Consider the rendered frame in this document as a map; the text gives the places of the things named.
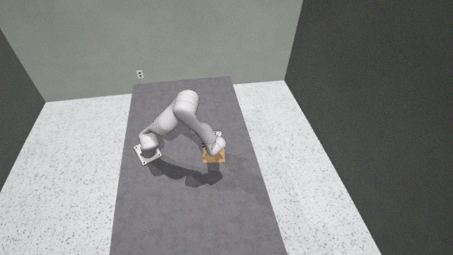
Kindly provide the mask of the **tan flat mat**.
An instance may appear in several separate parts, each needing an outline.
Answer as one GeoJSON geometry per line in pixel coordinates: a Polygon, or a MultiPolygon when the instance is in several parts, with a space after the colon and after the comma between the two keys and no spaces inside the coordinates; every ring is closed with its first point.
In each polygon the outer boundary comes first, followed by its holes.
{"type": "Polygon", "coordinates": [[[224,149],[222,151],[220,151],[216,156],[212,157],[207,154],[205,147],[203,148],[203,163],[212,163],[212,162],[225,162],[224,149]]]}

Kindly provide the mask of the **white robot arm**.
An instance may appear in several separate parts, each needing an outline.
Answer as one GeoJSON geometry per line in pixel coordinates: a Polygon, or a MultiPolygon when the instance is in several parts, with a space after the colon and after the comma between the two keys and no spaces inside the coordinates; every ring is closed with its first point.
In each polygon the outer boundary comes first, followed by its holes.
{"type": "Polygon", "coordinates": [[[189,89],[181,91],[172,104],[139,133],[140,156],[152,158],[160,145],[157,135],[168,135],[180,121],[200,137],[210,156],[216,156],[223,150],[227,144],[221,137],[222,132],[213,131],[210,125],[196,118],[198,105],[199,96],[196,92],[189,89]]]}

